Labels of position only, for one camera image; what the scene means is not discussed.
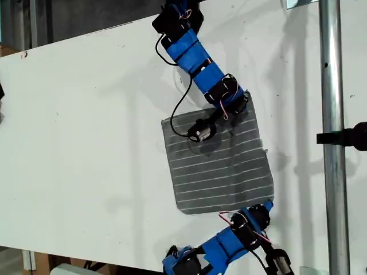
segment robotic arm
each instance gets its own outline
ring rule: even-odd
[[[197,33],[204,20],[196,0],[167,0],[162,12],[153,21],[153,27],[162,36],[157,41],[157,54],[169,65],[179,66],[190,75],[190,85],[171,116],[172,130],[179,136],[194,142],[210,139],[216,133],[215,121],[221,116],[228,120],[228,114],[237,116],[247,105],[247,91],[239,85],[231,74],[224,74],[212,60]],[[158,44],[167,51],[175,63],[165,60],[158,51]],[[217,109],[207,119],[199,119],[187,134],[176,132],[172,118],[177,107],[187,95],[192,81],[196,83],[206,100]]]
[[[217,275],[224,274],[228,265],[247,254],[253,253],[261,262],[267,275],[294,275],[287,253],[282,249],[274,249],[264,236],[263,231],[270,223],[269,211],[273,207],[271,201],[251,208],[242,208],[232,215],[230,225],[217,233],[213,238],[198,248],[190,246],[178,251],[172,246],[163,260],[164,273],[168,275]],[[265,267],[259,256],[254,252],[262,247],[268,267]],[[197,255],[204,254],[209,262],[204,268]]]

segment cardboard box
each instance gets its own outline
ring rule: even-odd
[[[18,53],[17,50],[11,49],[9,47],[6,47],[0,43],[0,57],[8,56],[13,53]]]

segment gray towel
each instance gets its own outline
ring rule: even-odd
[[[213,109],[174,117],[176,131],[186,133]],[[273,199],[274,187],[262,148],[251,96],[247,112],[217,122],[217,134],[203,143],[175,135],[170,119],[162,121],[176,204],[185,214],[237,210]]]

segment silver pole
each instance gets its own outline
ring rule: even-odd
[[[344,129],[340,1],[319,0],[324,133]],[[327,232],[331,275],[349,275],[345,149],[324,145]]]

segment white tabletop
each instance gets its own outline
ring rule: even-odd
[[[366,120],[367,2],[342,4],[352,127]],[[269,236],[296,273],[328,270],[318,5],[210,0],[202,12],[201,42],[252,93],[275,182]],[[175,206],[161,120],[189,78],[155,54],[154,18],[0,58],[0,245],[162,270],[172,244],[196,246],[225,227],[216,213]],[[178,113],[204,105],[194,85]],[[364,274],[367,154],[346,157],[352,274]],[[228,274],[263,273],[248,255]]]

